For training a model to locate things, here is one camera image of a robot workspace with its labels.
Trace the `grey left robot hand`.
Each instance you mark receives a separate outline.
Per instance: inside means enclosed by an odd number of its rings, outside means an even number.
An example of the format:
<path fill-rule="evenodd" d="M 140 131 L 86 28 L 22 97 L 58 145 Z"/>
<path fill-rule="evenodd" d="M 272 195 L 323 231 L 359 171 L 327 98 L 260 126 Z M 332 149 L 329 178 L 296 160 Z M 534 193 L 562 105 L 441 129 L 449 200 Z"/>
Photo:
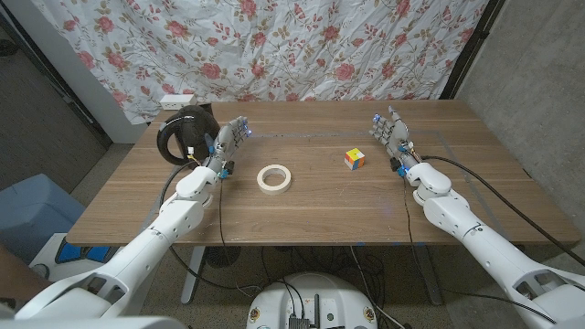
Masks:
<path fill-rule="evenodd" d="M 214 152 L 206 160 L 205 167 L 218 173 L 250 135 L 247 117 L 240 116 L 223 125 L 213 143 Z"/>

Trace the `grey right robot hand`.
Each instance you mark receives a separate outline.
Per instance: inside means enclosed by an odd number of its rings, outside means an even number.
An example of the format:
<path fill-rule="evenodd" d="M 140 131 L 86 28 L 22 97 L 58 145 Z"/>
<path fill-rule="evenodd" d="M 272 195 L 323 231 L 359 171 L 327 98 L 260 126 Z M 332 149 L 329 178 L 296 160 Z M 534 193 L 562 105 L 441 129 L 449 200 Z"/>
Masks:
<path fill-rule="evenodd" d="M 420 158 L 415 155 L 414 144 L 409 138 L 408 126 L 391 106 L 388 107 L 387 117 L 376 113 L 372 122 L 369 133 L 384 146 L 389 157 L 399 163 L 399 168 L 410 170 L 420 162 Z"/>

